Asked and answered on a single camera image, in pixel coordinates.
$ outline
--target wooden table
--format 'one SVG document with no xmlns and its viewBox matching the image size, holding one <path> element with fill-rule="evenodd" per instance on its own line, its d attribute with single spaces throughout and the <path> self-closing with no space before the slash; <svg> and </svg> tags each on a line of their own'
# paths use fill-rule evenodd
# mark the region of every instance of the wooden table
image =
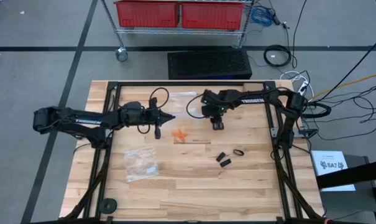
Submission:
<svg viewBox="0 0 376 224">
<path fill-rule="evenodd" d="M 200 94 L 206 88 L 214 92 L 262 89 L 261 85 L 248 80 L 241 82 L 246 83 L 241 86 L 167 86 L 172 96 L 162 110 L 177 118 L 161 127 L 159 140 L 154 138 L 153 129 L 145 135 L 138 133 L 136 127 L 115 132 L 104 195 L 117 200 L 117 210 L 111 214 L 115 220 L 274 221 L 276 216 L 283 217 L 275 161 L 270 157 L 272 145 L 265 106 L 243 105 L 229 110 L 223 116 L 225 130 L 213 131 L 208 119 L 193 119 L 186 114 L 185 106 L 192 96 L 173 96 L 173 93 L 191 91 Z M 292 88 L 291 81 L 275 82 L 277 86 Z M 107 85 L 107 81 L 92 82 L 87 111 L 102 112 Z M 149 95 L 156 87 L 123 86 L 120 105 L 139 101 L 148 107 Z M 155 96 L 161 105 L 166 94 L 159 91 Z M 193 113 L 194 110 L 200 112 L 199 100 L 190 108 Z M 173 137 L 172 132 L 178 129 L 187 134 L 185 142 Z M 87 140 L 78 141 L 77 146 L 85 143 Z M 303 139 L 296 138 L 294 144 L 307 149 Z M 156 148 L 160 175 L 127 183 L 124 153 L 147 146 Z M 243 150 L 245 155 L 236 156 L 233 149 Z M 232 160 L 224 168 L 215 160 L 221 152 Z M 317 213 L 323 214 L 310 155 L 294 147 L 290 152 L 298 189 Z M 61 217 L 71 212 L 85 193 L 93 155 L 94 149 L 89 146 L 75 153 Z M 288 201 L 294 217 L 289 191 Z"/>
</svg>

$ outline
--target yellow cable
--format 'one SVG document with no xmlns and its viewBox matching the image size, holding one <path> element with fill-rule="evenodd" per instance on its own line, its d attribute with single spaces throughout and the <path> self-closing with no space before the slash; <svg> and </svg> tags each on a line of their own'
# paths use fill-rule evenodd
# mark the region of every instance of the yellow cable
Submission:
<svg viewBox="0 0 376 224">
<path fill-rule="evenodd" d="M 356 80 L 356 81 L 352 81 L 352 82 L 349 82 L 349 83 L 345 83 L 345 84 L 339 85 L 339 86 L 337 86 L 336 89 L 338 89 L 338 88 L 342 88 L 342 87 L 345 87 L 345 86 L 348 86 L 348 85 L 351 85 L 351 84 L 355 84 L 355 83 L 358 83 L 358 82 L 361 82 L 361 81 L 364 81 L 364 80 L 366 80 L 366 79 L 373 78 L 373 77 L 376 77 L 376 74 L 374 74 L 374 75 L 369 75 L 369 76 L 364 77 L 364 78 L 361 78 L 361 79 L 359 79 L 359 80 Z M 323 94 L 325 94 L 325 93 L 328 93 L 328 92 L 330 92 L 330 91 L 331 91 L 331 89 L 329 89 L 329 90 L 325 90 L 325 91 L 323 91 L 323 92 L 321 92 L 321 93 L 315 95 L 313 98 L 316 98 L 316 97 L 318 97 L 318 96 L 320 96 L 320 95 L 323 95 Z"/>
</svg>

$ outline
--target red bin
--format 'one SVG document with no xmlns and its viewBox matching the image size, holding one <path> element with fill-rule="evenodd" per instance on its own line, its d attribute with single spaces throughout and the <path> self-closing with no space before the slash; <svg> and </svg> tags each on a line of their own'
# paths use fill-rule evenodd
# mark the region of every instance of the red bin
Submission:
<svg viewBox="0 0 376 224">
<path fill-rule="evenodd" d="M 182 27 L 239 30 L 243 7 L 232 2 L 184 2 Z"/>
<path fill-rule="evenodd" d="M 115 2 L 121 27 L 176 27 L 176 2 Z"/>
</svg>

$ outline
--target metal shelving cart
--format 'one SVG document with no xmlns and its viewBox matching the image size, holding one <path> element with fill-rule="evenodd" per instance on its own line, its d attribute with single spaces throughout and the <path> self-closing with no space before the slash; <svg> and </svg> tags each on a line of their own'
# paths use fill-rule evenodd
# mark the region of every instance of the metal shelving cart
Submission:
<svg viewBox="0 0 376 224">
<path fill-rule="evenodd" d="M 178 2 L 238 2 L 244 4 L 250 4 L 248 15 L 251 15 L 255 0 L 172 0 Z M 119 34 L 193 34 L 193 35 L 234 35 L 237 36 L 237 45 L 233 45 L 235 48 L 241 48 L 243 39 L 247 35 L 247 26 L 249 24 L 250 16 L 245 19 L 243 28 L 240 30 L 224 30 L 224 29 L 184 29 L 181 24 L 178 27 L 173 28 L 156 28 L 156 27 L 116 27 L 109 8 L 106 5 L 105 0 L 101 0 L 103 7 L 105 8 L 106 15 L 112 25 L 113 31 L 120 43 L 120 48 L 116 50 L 116 58 L 118 61 L 123 62 L 127 60 L 128 53 L 126 47 L 123 44 L 122 38 Z"/>
</svg>

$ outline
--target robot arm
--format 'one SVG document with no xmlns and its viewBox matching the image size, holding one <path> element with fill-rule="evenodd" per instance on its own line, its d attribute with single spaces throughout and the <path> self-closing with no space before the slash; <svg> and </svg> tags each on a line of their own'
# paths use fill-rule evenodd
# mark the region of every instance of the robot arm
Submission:
<svg viewBox="0 0 376 224">
<path fill-rule="evenodd" d="M 278 99 L 279 96 L 287 96 L 286 106 Z M 205 118 L 210 118 L 214 130 L 223 130 L 222 115 L 229 109 L 237 108 L 244 104 L 270 103 L 286 116 L 283 127 L 278 130 L 278 145 L 291 148 L 293 144 L 293 127 L 301 116 L 305 97 L 286 88 L 276 88 L 264 91 L 240 92 L 237 90 L 222 90 L 218 94 L 211 90 L 205 90 L 201 98 L 204 104 L 201 112 Z"/>
<path fill-rule="evenodd" d="M 48 107 L 34 112 L 33 129 L 40 134 L 61 131 L 76 138 L 87 138 L 93 148 L 108 147 L 106 130 L 120 130 L 123 127 L 154 125 L 155 138 L 160 139 L 162 124 L 174 119 L 173 115 L 157 108 L 157 99 L 149 100 L 149 107 L 144 108 L 139 102 L 126 103 L 117 111 L 95 113 L 73 110 L 71 108 Z M 95 124 L 88 128 L 81 124 Z"/>
</svg>

